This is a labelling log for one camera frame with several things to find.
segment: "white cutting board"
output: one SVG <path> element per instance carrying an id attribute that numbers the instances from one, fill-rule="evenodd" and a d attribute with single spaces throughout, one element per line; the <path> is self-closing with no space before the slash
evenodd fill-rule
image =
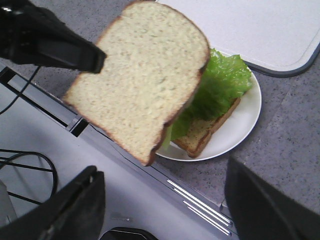
<path id="1" fill-rule="evenodd" d="M 273 75 L 296 75 L 320 49 L 320 0 L 157 0 L 190 18 L 212 48 Z"/>

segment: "gray countertop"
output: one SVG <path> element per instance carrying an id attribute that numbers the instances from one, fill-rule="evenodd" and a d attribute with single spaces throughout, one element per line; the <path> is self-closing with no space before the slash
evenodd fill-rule
<path id="1" fill-rule="evenodd" d="M 130 0 L 32 0 L 52 10 L 77 34 L 95 41 Z M 33 65 L 15 65 L 1 59 L 23 77 Z M 213 159 L 179 162 L 163 157 L 157 163 L 183 182 L 220 204 L 229 156 L 237 158 L 287 196 L 320 214 L 320 57 L 310 69 L 290 78 L 253 72 L 262 92 L 259 120 L 250 135 L 233 150 Z M 41 68 L 34 83 L 61 98 L 77 71 Z"/>

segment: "round plate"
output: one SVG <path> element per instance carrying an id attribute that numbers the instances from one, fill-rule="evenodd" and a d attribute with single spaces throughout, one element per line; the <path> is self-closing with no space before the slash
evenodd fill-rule
<path id="1" fill-rule="evenodd" d="M 212 135 L 211 140 L 198 157 L 189 157 L 186 151 L 173 142 L 170 142 L 167 149 L 160 148 L 156 154 L 176 161 L 202 161 L 224 154 L 241 143 L 256 125 L 261 111 L 261 90 L 253 73 L 251 81 L 252 88 L 241 97 L 232 115 Z"/>

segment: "bread slice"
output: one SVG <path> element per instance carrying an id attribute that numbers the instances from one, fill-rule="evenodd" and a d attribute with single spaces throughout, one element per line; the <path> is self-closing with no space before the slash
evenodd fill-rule
<path id="1" fill-rule="evenodd" d="M 196 119 L 186 134 L 173 142 L 185 150 L 190 158 L 198 157 L 207 146 L 212 135 L 225 123 L 232 112 L 240 103 L 240 98 L 236 98 L 229 110 L 222 116 L 212 120 Z"/>
<path id="2" fill-rule="evenodd" d="M 147 166 L 198 89 L 207 38 L 182 13 L 153 1 L 129 4 L 101 35 L 99 74 L 81 73 L 64 100 Z"/>

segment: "green lettuce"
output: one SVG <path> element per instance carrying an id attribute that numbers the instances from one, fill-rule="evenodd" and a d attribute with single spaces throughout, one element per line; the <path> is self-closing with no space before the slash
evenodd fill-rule
<path id="1" fill-rule="evenodd" d="M 239 55 L 227 57 L 211 49 L 193 101 L 167 130 L 171 141 L 185 136 L 194 119 L 211 120 L 225 114 L 234 99 L 252 87 L 250 77 L 251 72 Z"/>

